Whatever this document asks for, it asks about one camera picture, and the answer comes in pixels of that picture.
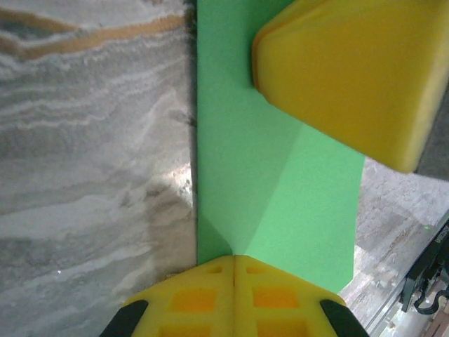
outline black machine part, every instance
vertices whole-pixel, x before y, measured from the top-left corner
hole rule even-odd
[[[442,220],[444,221],[443,226],[421,253],[405,277],[405,284],[400,298],[402,311],[404,312],[407,312],[410,307],[413,294],[416,291],[421,294],[415,303],[415,307],[417,310],[419,309],[418,312],[423,310],[424,312],[431,312],[430,309],[425,310],[420,308],[421,303],[424,302],[427,296],[429,287],[439,277],[449,283],[449,212],[445,214]],[[446,296],[446,293],[443,292],[440,296]]]

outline green foam sheet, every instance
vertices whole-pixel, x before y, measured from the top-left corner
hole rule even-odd
[[[254,88],[256,32],[291,0],[198,0],[198,259],[245,254],[339,291],[363,156]]]

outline square recess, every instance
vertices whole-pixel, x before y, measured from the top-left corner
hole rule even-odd
[[[257,322],[257,337],[309,337],[301,319],[264,319]]]
[[[210,337],[210,326],[164,326],[159,337]]]
[[[211,312],[214,310],[215,289],[185,289],[173,297],[169,310],[172,312]]]
[[[253,289],[253,305],[257,308],[298,308],[296,292],[284,286],[259,286]]]

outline black rubber tip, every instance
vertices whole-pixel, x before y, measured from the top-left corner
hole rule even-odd
[[[320,305],[338,337],[369,337],[349,308],[333,300],[322,300]]]
[[[100,334],[100,337],[131,337],[147,306],[147,301],[137,300],[121,308]]]

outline black cable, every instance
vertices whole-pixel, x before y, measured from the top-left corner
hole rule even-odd
[[[420,308],[421,303],[424,302],[424,299],[426,298],[426,293],[422,291],[420,298],[418,298],[414,304],[416,311],[418,311],[421,315],[434,314],[440,308],[440,303],[438,301],[441,296],[444,296],[447,299],[449,299],[449,286],[445,290],[440,290],[438,293],[436,293],[434,302],[431,304],[430,307]]]

